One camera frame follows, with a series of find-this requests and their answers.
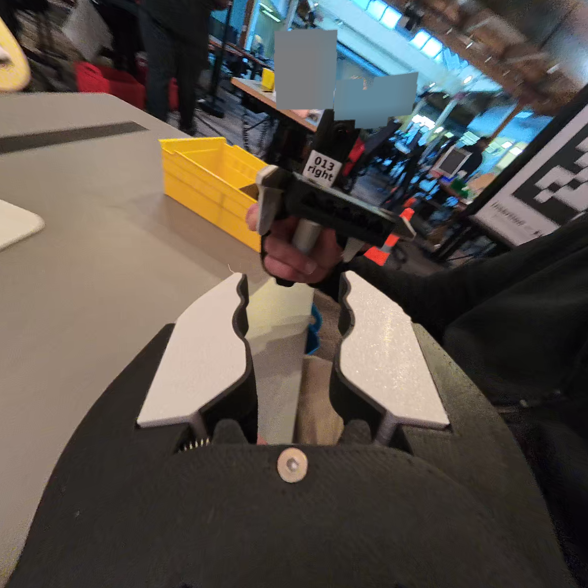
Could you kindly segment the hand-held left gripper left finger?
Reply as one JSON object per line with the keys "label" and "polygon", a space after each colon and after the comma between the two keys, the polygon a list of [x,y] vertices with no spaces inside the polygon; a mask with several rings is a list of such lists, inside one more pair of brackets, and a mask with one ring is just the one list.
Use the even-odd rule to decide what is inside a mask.
{"label": "hand-held left gripper left finger", "polygon": [[234,420],[248,442],[257,441],[248,303],[247,276],[233,273],[179,316],[139,412],[139,428],[187,425],[203,443],[220,421]]}

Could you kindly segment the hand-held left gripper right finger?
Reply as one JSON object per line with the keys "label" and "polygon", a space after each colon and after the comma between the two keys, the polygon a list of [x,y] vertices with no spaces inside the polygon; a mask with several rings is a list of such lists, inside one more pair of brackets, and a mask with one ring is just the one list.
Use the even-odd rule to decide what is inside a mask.
{"label": "hand-held left gripper right finger", "polygon": [[363,420],[378,445],[390,445],[401,426],[447,430],[449,417],[408,315],[351,271],[341,277],[339,301],[330,401],[343,422]]}

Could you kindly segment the yellow plastic bin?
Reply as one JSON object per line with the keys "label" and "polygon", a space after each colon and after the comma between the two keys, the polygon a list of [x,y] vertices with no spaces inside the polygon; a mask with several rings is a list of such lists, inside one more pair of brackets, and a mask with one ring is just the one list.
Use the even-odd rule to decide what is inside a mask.
{"label": "yellow plastic bin", "polygon": [[246,214],[253,185],[266,164],[224,137],[159,140],[164,193],[253,251],[261,237],[250,231]]}

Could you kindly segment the person's right hand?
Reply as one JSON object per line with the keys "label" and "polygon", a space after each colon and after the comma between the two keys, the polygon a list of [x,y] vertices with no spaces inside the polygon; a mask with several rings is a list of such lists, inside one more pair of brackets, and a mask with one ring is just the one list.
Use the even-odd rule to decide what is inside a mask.
{"label": "person's right hand", "polygon": [[322,228],[311,253],[303,254],[292,245],[298,227],[297,217],[275,220],[263,239],[262,264],[276,279],[317,284],[325,280],[340,263],[343,249],[333,229]]}

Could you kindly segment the orange traffic cone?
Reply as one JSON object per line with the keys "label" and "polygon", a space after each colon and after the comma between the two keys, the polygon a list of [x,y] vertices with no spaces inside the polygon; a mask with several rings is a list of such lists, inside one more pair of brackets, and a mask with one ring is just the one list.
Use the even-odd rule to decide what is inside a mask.
{"label": "orange traffic cone", "polygon": [[[411,221],[414,213],[415,213],[415,211],[412,208],[406,207],[406,208],[404,208],[404,210],[400,214],[400,217],[403,220],[408,221],[408,223],[409,223]],[[401,238],[397,235],[390,234],[387,237],[385,243],[381,247],[372,246],[370,249],[368,249],[364,253],[364,257],[369,259],[370,261],[376,263],[378,266],[383,266],[386,263],[386,261],[388,260],[390,254],[393,253],[394,248],[396,247],[396,245],[398,244],[398,242],[400,240],[412,240],[412,239],[414,239],[414,237]]]}

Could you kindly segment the blue plastic part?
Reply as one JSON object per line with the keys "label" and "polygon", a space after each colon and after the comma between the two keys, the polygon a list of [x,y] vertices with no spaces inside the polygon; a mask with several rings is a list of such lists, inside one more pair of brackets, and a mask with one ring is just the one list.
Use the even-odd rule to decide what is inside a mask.
{"label": "blue plastic part", "polygon": [[306,332],[305,355],[312,356],[320,349],[320,330],[323,325],[323,318],[315,303],[311,307],[311,321]]}

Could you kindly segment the person's leg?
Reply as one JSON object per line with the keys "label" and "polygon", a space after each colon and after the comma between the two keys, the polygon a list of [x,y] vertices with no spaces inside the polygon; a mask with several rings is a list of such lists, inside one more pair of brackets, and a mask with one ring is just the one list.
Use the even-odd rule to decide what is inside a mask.
{"label": "person's leg", "polygon": [[329,399],[333,361],[342,340],[338,328],[341,307],[319,290],[315,290],[314,303],[323,319],[319,332],[320,347],[314,355],[303,360],[293,442],[334,446],[344,427]]}

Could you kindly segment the wooden table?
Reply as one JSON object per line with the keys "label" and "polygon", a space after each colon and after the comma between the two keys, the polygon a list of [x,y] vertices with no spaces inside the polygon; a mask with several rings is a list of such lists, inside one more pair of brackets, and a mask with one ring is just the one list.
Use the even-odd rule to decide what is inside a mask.
{"label": "wooden table", "polygon": [[261,81],[253,79],[244,79],[241,77],[231,77],[231,85],[244,93],[251,100],[255,100],[263,106],[261,110],[269,110],[269,114],[276,118],[287,118],[299,126],[302,126],[307,131],[315,133],[318,129],[318,124],[309,119],[308,116],[302,116],[307,111],[291,110],[291,109],[278,109],[276,100],[273,97],[272,92],[265,91],[262,88]]}

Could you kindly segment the black white marker sign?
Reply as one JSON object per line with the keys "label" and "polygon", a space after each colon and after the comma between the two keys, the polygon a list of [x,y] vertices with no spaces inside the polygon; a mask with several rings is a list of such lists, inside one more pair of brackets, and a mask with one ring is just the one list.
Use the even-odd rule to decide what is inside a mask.
{"label": "black white marker sign", "polygon": [[471,223],[505,246],[548,235],[587,212],[587,86],[473,204]]}

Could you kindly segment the red plastic crate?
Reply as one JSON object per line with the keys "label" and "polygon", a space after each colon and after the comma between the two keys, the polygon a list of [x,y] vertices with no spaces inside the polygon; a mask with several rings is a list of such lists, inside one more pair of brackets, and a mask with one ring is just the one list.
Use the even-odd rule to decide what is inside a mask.
{"label": "red plastic crate", "polygon": [[106,66],[78,61],[74,63],[77,91],[106,93],[138,108],[145,108],[145,87],[131,74]]}

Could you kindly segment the black tape strip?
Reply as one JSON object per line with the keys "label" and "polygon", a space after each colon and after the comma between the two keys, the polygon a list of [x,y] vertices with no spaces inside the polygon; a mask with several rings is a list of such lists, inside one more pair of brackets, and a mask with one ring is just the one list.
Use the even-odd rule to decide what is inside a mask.
{"label": "black tape strip", "polygon": [[142,125],[127,121],[63,130],[43,130],[24,135],[3,136],[1,137],[1,155],[146,131],[148,129]]}

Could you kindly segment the wooden display board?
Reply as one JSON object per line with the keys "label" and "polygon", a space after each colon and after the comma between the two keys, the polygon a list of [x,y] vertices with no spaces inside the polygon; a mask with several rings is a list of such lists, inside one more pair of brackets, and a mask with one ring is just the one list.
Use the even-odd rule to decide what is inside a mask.
{"label": "wooden display board", "polygon": [[9,28],[1,20],[1,93],[23,91],[31,81],[27,57]]}

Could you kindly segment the white rounded base plate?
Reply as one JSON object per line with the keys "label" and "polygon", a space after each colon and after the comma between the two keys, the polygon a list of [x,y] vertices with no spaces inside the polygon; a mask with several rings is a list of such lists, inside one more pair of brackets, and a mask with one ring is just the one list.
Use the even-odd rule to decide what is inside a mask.
{"label": "white rounded base plate", "polygon": [[37,214],[1,200],[1,252],[45,227]]}

